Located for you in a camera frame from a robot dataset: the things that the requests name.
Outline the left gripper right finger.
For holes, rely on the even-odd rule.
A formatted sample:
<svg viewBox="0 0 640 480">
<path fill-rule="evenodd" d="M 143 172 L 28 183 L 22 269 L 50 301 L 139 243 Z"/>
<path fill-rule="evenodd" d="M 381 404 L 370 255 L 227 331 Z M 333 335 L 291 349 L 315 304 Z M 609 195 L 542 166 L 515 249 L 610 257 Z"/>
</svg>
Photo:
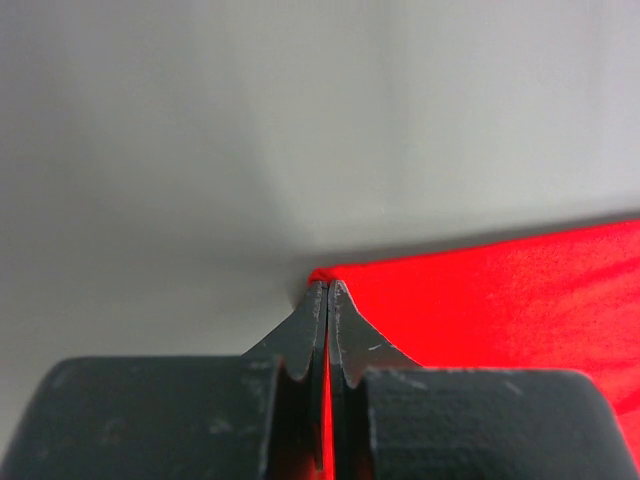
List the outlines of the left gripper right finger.
<svg viewBox="0 0 640 480">
<path fill-rule="evenodd" d="M 605 397 L 568 370 L 424 368 L 328 290 L 339 479 L 635 479 Z"/>
</svg>

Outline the red t shirt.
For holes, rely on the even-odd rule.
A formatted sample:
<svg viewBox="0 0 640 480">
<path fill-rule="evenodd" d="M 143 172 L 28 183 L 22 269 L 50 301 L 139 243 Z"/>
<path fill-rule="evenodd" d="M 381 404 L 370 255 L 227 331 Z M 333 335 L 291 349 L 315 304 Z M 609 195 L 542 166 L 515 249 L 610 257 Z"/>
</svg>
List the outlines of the red t shirt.
<svg viewBox="0 0 640 480">
<path fill-rule="evenodd" d="M 587 374 L 639 450 L 639 224 L 336 265 L 358 312 L 427 367 Z"/>
</svg>

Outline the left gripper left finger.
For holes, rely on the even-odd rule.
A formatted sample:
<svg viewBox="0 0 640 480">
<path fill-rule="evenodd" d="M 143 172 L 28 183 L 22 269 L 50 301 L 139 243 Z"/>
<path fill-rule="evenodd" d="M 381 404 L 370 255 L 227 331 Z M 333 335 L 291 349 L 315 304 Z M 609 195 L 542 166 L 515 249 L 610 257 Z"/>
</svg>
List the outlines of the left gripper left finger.
<svg viewBox="0 0 640 480">
<path fill-rule="evenodd" d="M 325 467 L 326 288 L 235 356 L 55 365 L 1 461 L 5 479 L 315 479 Z"/>
</svg>

